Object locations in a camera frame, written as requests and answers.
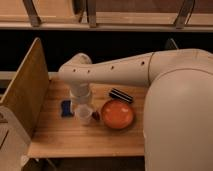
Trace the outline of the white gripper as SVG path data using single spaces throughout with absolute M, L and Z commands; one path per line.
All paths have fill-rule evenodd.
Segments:
M 71 84 L 70 98 L 75 104 L 89 104 L 92 98 L 92 91 L 88 83 Z

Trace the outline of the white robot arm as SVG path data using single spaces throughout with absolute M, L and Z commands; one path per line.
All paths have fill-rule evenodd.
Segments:
M 94 64 L 79 53 L 59 78 L 85 103 L 89 85 L 146 86 L 145 171 L 213 171 L 213 54 L 201 49 L 151 52 Z

